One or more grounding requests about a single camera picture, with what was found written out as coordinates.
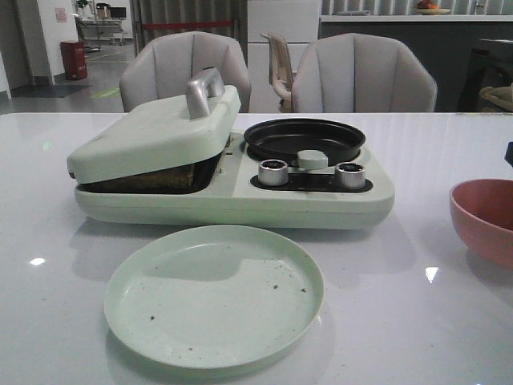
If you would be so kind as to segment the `red barrier belt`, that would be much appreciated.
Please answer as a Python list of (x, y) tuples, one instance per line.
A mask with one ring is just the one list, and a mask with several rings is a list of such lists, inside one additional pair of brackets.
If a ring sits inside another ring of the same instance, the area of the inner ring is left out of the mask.
[(205, 28), (227, 27), (233, 24), (233, 20), (210, 22), (177, 22), (177, 23), (144, 23), (144, 30), (197, 30)]

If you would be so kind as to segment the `green breakfast maker lid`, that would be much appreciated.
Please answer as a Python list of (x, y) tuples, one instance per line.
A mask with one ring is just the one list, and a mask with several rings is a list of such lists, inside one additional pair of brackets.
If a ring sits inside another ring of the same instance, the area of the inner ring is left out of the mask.
[(140, 104), (67, 157), (79, 184), (138, 176), (219, 155), (241, 102), (237, 89), (207, 99), (209, 115), (193, 119), (185, 95)]

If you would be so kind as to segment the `left silver knob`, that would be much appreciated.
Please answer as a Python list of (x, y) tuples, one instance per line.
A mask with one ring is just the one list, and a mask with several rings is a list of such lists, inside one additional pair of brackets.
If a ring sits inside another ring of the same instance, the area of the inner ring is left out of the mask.
[(289, 182), (289, 166), (283, 160), (262, 160), (258, 167), (258, 181), (266, 186), (282, 186)]

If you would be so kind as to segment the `red trash bin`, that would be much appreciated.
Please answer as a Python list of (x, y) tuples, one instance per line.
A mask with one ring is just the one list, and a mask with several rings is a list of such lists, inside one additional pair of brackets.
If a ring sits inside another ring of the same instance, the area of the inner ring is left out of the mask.
[(87, 77), (87, 64), (83, 42), (63, 41), (60, 43), (60, 51), (66, 79), (85, 79)]

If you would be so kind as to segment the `green round plate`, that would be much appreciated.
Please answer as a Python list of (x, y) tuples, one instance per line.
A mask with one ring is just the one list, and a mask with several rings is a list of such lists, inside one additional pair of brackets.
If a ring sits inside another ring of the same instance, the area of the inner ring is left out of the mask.
[(304, 335), (324, 300), (322, 273), (280, 234), (211, 225), (161, 237), (107, 284), (104, 314), (125, 346), (189, 370), (258, 367)]

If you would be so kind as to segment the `pink bowl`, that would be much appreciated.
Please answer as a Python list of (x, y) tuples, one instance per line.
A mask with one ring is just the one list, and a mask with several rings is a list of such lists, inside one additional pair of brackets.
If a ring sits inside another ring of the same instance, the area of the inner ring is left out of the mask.
[(495, 264), (512, 267), (512, 181), (466, 180), (450, 191), (450, 215), (462, 242)]

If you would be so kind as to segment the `white office chair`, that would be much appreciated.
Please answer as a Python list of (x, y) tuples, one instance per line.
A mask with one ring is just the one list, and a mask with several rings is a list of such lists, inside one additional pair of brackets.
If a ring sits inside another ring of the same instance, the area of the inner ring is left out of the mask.
[(280, 112), (294, 112), (292, 89), (294, 75), (285, 39), (275, 33), (262, 33), (269, 44), (269, 84), (280, 98)]

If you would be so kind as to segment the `white refrigerator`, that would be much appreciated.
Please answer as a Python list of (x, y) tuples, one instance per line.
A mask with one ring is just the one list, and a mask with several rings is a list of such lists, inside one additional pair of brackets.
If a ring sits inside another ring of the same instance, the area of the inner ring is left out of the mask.
[(320, 1), (249, 1), (248, 72), (252, 85), (249, 111), (278, 113), (280, 98), (269, 84), (269, 32), (282, 36), (289, 48), (293, 71), (297, 71), (306, 47), (317, 40)]

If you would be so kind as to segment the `dark kitchen counter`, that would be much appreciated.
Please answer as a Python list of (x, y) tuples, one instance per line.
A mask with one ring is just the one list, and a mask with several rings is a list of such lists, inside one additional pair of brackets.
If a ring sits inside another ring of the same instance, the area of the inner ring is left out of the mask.
[(372, 34), (405, 43), (438, 85), (436, 112), (478, 111), (479, 91), (512, 83), (510, 15), (323, 16), (319, 36)]

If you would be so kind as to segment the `silver knob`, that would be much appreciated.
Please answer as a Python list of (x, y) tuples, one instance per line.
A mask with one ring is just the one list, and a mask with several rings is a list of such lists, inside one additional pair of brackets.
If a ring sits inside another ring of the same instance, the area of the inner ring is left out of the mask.
[(266, 186), (282, 186), (289, 182), (289, 166), (283, 160), (262, 160), (258, 167), (258, 181)]
[(366, 170), (356, 163), (341, 162), (334, 168), (333, 182), (345, 189), (360, 189), (366, 185)]

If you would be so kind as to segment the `fruit bowl on counter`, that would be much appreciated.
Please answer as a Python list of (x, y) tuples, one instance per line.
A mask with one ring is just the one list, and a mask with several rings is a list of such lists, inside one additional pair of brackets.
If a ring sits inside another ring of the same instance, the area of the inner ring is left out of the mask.
[(415, 5), (414, 12), (420, 15), (443, 15), (449, 14), (450, 9), (441, 8), (431, 0), (421, 0)]

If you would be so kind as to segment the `green breakfast maker base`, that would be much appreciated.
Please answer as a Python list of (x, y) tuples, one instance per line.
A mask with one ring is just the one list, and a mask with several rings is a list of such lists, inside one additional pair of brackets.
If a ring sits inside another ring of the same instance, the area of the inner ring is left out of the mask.
[(258, 163), (240, 133), (222, 153), (210, 184), (190, 194), (96, 193), (78, 187), (75, 199), (99, 221), (157, 225), (251, 225), (263, 228), (365, 229), (394, 205), (393, 181), (368, 148), (355, 159), (372, 184), (364, 192), (303, 192), (258, 188)]

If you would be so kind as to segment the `black round frying pan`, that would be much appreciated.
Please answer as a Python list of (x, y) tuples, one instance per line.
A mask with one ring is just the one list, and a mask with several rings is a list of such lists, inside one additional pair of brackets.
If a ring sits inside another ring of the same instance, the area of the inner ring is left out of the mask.
[(366, 136), (359, 129), (340, 122), (310, 118), (269, 120), (253, 125), (244, 133), (248, 152), (259, 160), (278, 159), (297, 163), (303, 150), (317, 150), (328, 165), (355, 159)]

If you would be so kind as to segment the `right silver knob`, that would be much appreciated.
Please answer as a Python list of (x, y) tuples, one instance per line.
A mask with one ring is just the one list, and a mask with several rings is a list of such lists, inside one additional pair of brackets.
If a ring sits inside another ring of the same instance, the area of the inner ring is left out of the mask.
[(366, 185), (366, 170), (356, 163), (341, 162), (334, 168), (333, 182), (345, 189), (360, 189)]

